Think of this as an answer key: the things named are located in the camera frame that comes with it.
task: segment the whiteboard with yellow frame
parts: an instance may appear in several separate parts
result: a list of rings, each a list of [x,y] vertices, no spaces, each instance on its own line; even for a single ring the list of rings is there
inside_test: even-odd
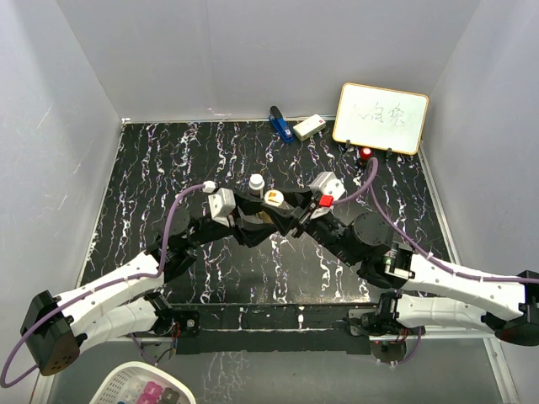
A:
[[[340,94],[333,138],[352,145],[415,154],[429,97],[347,82]]]

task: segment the cable connector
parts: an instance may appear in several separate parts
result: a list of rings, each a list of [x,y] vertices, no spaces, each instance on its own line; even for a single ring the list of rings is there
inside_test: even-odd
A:
[[[213,181],[205,181],[202,192],[205,192],[206,194],[213,194],[218,189],[219,189],[219,185],[217,185],[217,183],[214,183]]]

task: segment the gray floor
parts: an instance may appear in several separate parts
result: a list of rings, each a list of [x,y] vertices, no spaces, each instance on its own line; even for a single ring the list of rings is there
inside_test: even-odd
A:
[[[138,359],[132,342],[94,347],[56,377],[48,404],[89,402],[114,367]],[[424,340],[396,369],[339,352],[178,355],[160,368],[199,404],[502,402],[481,339]]]

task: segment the robotic arm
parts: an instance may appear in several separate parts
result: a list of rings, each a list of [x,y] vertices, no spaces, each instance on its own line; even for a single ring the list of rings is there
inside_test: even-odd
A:
[[[131,332],[164,335],[179,325],[182,336],[197,335],[197,313],[178,313],[153,291],[187,271],[200,245],[233,236],[240,244],[254,247],[276,231],[293,237],[307,233],[345,264],[361,263],[358,275],[380,288],[444,296],[415,298],[386,292],[375,311],[356,316],[350,310],[345,320],[353,335],[398,334],[402,328],[438,325],[477,328],[509,343],[539,345],[538,284],[515,282],[514,277],[493,278],[452,263],[433,263],[397,241],[395,229],[382,212],[365,212],[343,223],[332,212],[334,201],[344,193],[333,173],[321,173],[305,189],[270,190],[263,199],[218,189],[212,182],[206,182],[204,190],[210,194],[211,213],[197,218],[178,210],[164,251],[165,243],[158,237],[146,251],[110,274],[76,290],[55,297],[45,291],[32,300],[21,334],[56,311],[26,339],[41,374],[53,375],[81,352]],[[162,259],[164,270],[159,273]],[[539,278],[529,271],[518,276]],[[86,297],[58,310],[62,302],[82,294]]]

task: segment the pink object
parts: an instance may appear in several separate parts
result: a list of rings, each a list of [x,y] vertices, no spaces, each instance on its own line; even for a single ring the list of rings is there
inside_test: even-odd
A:
[[[162,395],[162,393],[163,388],[157,383],[154,383],[153,381],[148,381],[148,384],[146,385],[146,387],[144,387],[144,394],[155,399],[158,399]]]
[[[149,396],[148,394],[143,394],[138,397],[136,404],[157,404],[157,398]]]

